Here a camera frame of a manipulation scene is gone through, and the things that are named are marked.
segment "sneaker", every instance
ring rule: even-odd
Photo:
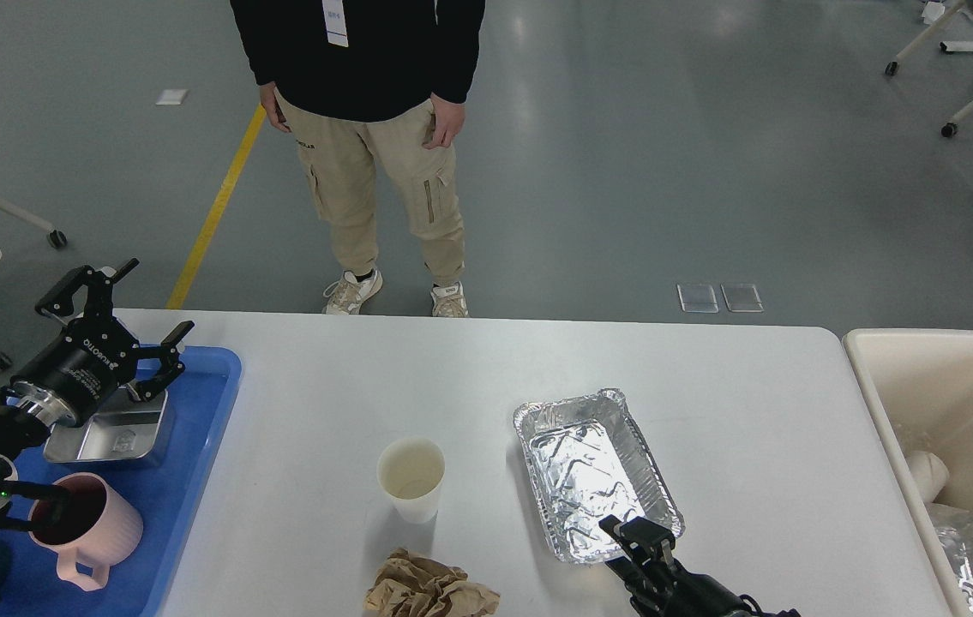
[[[349,270],[341,274],[337,282],[330,284],[326,291],[322,292],[322,297],[329,297],[326,308],[322,313],[327,315],[357,315],[360,313],[361,306],[369,297],[375,296],[377,291],[383,286],[383,276],[379,270],[372,272],[372,276],[357,282],[357,277],[353,276]]]
[[[467,314],[467,301],[463,297],[461,282],[432,288],[432,316],[470,317]]]

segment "stainless steel tray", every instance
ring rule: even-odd
[[[513,414],[546,540],[568,563],[623,552],[598,527],[644,516],[681,536],[685,524],[619,390],[525,403]]]
[[[157,466],[173,427],[167,402],[165,392],[149,403],[132,403],[117,392],[85,425],[53,428],[44,458],[54,464]]]

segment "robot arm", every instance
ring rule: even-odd
[[[181,339],[191,331],[192,321],[177,325],[160,344],[141,346],[113,316],[113,286],[137,265],[132,259],[116,271],[75,268],[37,302],[36,312],[60,320],[63,330],[0,391],[0,530],[47,527],[66,503],[62,488],[19,480],[13,461],[23,450],[44,444],[56,424],[85,424],[119,387],[133,399],[150,401],[185,370]],[[75,312],[74,295],[83,286],[87,300],[82,316],[66,320]],[[136,381],[141,359],[158,359],[160,368],[149,379]],[[9,518],[9,500],[15,495],[57,501],[51,519],[30,523]]]
[[[798,610],[763,613],[748,595],[737,596],[706,574],[694,574],[673,557],[676,539],[661,524],[641,516],[621,522],[604,517],[601,530],[623,549],[610,567],[631,592],[642,617],[800,617]]]

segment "pink mug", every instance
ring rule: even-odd
[[[136,508],[95,473],[72,473],[55,481],[70,492],[59,522],[32,531],[33,542],[55,551],[56,575],[85,592],[109,583],[109,569],[124,561],[142,537],[142,518]],[[52,501],[36,501],[28,519],[36,523],[51,516]],[[78,571],[78,563],[92,574]]]

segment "khaki cargo pants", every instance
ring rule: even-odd
[[[380,254],[375,239],[375,160],[395,184],[411,233],[437,285],[463,273],[463,218],[455,194],[455,151],[421,145],[432,138],[434,106],[426,101],[384,122],[349,122],[298,109],[277,94],[299,145],[318,218],[330,224],[333,256],[363,276]]]

